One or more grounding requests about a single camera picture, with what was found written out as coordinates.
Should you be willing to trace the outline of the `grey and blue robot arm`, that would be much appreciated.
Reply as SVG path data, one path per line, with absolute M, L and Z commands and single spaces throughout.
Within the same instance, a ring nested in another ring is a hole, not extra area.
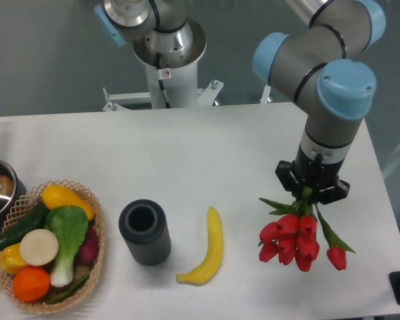
M 283 188 L 311 202 L 344 199 L 349 184 L 339 170 L 369 112 L 376 78 L 356 54 L 383 34 L 385 14 L 374 1 L 290 1 L 308 25 L 293 39 L 274 32 L 258 44 L 252 67 L 307 114 L 294 161 L 279 162 Z M 130 43 L 144 64 L 155 109 L 198 107 L 197 62 L 206 48 L 202 27 L 187 14 L 185 1 L 101 1 L 94 9 L 104 33 Z

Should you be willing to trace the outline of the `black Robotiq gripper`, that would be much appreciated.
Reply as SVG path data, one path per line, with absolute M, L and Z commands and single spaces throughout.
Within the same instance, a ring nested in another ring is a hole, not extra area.
M 275 174 L 284 190 L 300 199 L 303 189 L 308 187 L 319 191 L 315 202 L 327 205 L 345 199 L 348 196 L 350 184 L 339 179 L 339 171 L 344 158 L 334 162 L 325 158 L 323 153 L 308 155 L 299 146 L 294 162 L 280 160 Z

